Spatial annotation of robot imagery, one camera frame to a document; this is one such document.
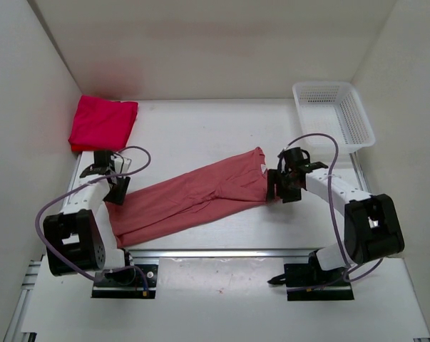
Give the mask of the light pink t shirt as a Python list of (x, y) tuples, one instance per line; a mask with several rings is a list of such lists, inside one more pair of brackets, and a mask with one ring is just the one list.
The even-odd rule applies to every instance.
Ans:
[(118, 247), (168, 236), (266, 203), (260, 147), (126, 195), (107, 206)]

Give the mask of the red t shirt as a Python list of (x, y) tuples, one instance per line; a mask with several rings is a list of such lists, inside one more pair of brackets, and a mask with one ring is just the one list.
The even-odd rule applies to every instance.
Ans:
[(85, 151), (93, 151), (95, 150), (94, 147), (90, 146), (90, 145), (82, 145), (82, 144), (75, 144), (75, 143), (71, 143), (71, 151), (72, 152), (85, 152)]

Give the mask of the magenta t shirt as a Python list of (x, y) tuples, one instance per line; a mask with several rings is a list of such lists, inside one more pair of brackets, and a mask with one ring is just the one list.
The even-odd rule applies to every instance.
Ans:
[(69, 144), (119, 151), (126, 146), (137, 118), (137, 102), (82, 95), (73, 118)]

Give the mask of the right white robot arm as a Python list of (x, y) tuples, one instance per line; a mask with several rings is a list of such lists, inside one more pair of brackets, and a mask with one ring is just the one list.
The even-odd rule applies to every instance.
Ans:
[(333, 167), (313, 162), (300, 147), (283, 150), (277, 168), (267, 171), (267, 201), (298, 202), (305, 190), (329, 205), (333, 224), (335, 213), (344, 218), (344, 232), (335, 228), (337, 242), (314, 253), (315, 262), (307, 266), (307, 278), (322, 285), (333, 269), (363, 265), (403, 252), (404, 237), (393, 199), (373, 195), (345, 182)]

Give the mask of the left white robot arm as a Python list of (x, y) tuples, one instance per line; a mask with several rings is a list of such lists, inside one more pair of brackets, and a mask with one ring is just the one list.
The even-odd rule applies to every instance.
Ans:
[(93, 163), (81, 171), (77, 186), (85, 187), (69, 196), (62, 210), (47, 216), (43, 233), (50, 244), (67, 260), (84, 271), (99, 271), (106, 261), (104, 243), (95, 215), (104, 202), (123, 204), (131, 159), (102, 150), (93, 153)]

